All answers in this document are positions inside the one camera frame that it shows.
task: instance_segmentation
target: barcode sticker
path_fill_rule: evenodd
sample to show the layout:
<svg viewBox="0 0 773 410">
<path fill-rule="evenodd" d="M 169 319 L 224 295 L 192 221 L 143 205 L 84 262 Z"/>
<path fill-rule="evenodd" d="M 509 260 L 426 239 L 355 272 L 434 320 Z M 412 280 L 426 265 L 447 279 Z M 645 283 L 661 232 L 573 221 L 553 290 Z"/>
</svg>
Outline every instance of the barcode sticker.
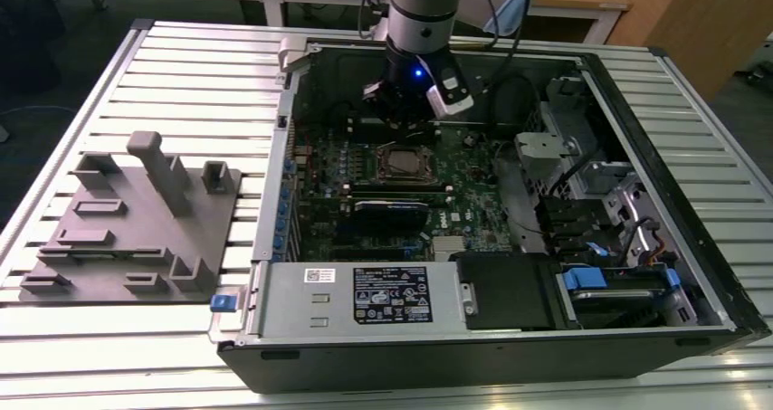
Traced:
<svg viewBox="0 0 773 410">
<path fill-rule="evenodd" d="M 599 7 L 602 9 L 627 9 L 627 5 L 619 5 L 617 3 L 601 3 Z"/>
<path fill-rule="evenodd" d="M 304 283 L 335 283 L 336 269 L 335 268 L 307 268 L 303 273 Z"/>
</svg>

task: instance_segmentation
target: floor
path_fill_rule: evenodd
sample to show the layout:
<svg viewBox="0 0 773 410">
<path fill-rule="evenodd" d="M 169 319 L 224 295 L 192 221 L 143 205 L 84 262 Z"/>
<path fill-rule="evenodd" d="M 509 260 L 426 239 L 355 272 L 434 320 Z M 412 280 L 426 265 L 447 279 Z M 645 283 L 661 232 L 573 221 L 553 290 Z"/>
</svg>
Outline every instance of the floor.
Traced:
<svg viewBox="0 0 773 410">
<path fill-rule="evenodd" d="M 260 24 L 260 5 L 226 0 L 107 0 L 108 9 L 97 12 L 89 0 L 56 0 L 65 34 L 48 44 L 60 71 L 60 84 L 49 91 L 20 95 L 0 89 L 0 113 L 16 107 L 61 106 L 77 109 L 108 63 L 133 18 L 222 24 Z M 327 6 L 303 11 L 290 7 L 294 26 L 335 29 L 356 28 L 358 8 Z M 374 19 L 364 16 L 366 23 Z M 539 28 L 537 22 L 526 25 Z M 458 33 L 479 35 L 475 29 L 458 26 Z M 773 94 L 750 88 L 734 78 L 717 96 L 713 108 L 725 121 L 768 177 L 773 177 Z M 69 125 L 72 116 L 64 110 L 24 110 L 0 116 L 0 125 L 11 137 L 0 143 L 0 229 L 12 215 L 37 171 Z"/>
</svg>

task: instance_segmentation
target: gray plastic base plate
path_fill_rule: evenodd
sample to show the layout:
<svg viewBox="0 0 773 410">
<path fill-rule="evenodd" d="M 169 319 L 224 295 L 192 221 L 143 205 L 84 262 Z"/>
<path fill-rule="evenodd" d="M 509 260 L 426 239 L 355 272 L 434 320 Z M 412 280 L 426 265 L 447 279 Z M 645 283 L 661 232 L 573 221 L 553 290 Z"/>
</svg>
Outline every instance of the gray plastic base plate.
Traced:
<svg viewBox="0 0 773 410">
<path fill-rule="evenodd" d="M 218 285 L 242 174 L 239 170 L 230 170 L 234 180 L 230 191 L 208 194 L 201 181 L 203 169 L 185 171 L 189 182 L 184 196 L 191 214 L 180 217 L 172 216 L 141 167 L 123 167 L 119 173 L 105 174 L 112 191 L 87 190 L 81 186 L 45 247 L 69 245 L 88 254 L 65 255 L 63 262 L 71 263 L 37 262 L 25 276 L 28 284 L 41 282 L 45 286 L 57 274 L 57 279 L 67 279 L 67 284 L 24 290 L 20 301 L 73 304 L 209 301 Z M 111 198 L 123 203 L 112 211 L 101 205 Z M 95 245 L 95 237 L 105 234 L 105 230 L 109 235 L 104 245 Z M 165 257 L 164 254 L 144 257 L 141 252 L 136 255 L 140 248 L 159 249 Z M 95 257 L 93 252 L 103 250 L 105 254 Z M 181 274 L 176 280 L 171 279 L 171 258 L 177 262 L 175 274 Z M 199 263 L 205 264 L 201 266 L 205 270 L 197 270 L 197 275 L 187 276 L 185 281 L 185 274 L 196 273 Z"/>
</svg>

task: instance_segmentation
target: aluminum slotted table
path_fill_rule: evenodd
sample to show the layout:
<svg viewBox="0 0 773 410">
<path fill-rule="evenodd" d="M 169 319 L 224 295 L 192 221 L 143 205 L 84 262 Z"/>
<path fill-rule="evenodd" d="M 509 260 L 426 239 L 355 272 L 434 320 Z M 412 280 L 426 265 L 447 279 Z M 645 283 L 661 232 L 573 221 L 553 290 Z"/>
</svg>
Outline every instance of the aluminum slotted table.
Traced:
<svg viewBox="0 0 773 410">
<path fill-rule="evenodd" d="M 168 22 L 141 22 L 129 31 L 0 236 L 0 302 L 7 304 L 0 309 L 0 400 L 8 399 L 0 406 L 770 407 L 772 338 L 629 380 L 260 396 L 215 354 L 205 305 L 15 306 L 21 274 L 35 265 L 37 246 L 51 237 L 79 186 L 68 174 L 79 154 L 120 153 L 136 129 L 164 135 L 163 150 L 180 154 L 184 164 L 220 159 L 244 173 L 219 283 L 227 291 L 247 282 L 282 89 L 276 53 L 291 33 L 356 38 L 354 32 Z M 671 61 L 643 48 L 561 43 L 523 43 L 523 48 L 599 55 L 773 327 L 773 187 Z M 116 161 L 139 165 L 125 153 Z M 235 314 L 215 320 L 219 329 L 239 326 Z"/>
</svg>

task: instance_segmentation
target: table leg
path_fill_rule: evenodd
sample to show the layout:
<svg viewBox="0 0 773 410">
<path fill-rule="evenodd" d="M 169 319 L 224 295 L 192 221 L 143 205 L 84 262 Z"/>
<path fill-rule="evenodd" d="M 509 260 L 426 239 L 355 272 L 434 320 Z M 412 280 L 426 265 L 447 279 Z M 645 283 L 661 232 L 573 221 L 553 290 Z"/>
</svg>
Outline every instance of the table leg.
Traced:
<svg viewBox="0 0 773 410">
<path fill-rule="evenodd" d="M 263 0 L 263 7 L 266 8 L 266 21 L 270 27 L 284 27 L 284 0 Z"/>
<path fill-rule="evenodd" d="M 606 43 L 606 38 L 613 32 L 614 24 L 619 19 L 622 12 L 618 10 L 605 10 L 599 15 L 599 18 L 593 22 L 590 26 L 589 33 L 585 36 L 583 43 L 593 43 L 597 45 L 603 45 Z"/>
</svg>

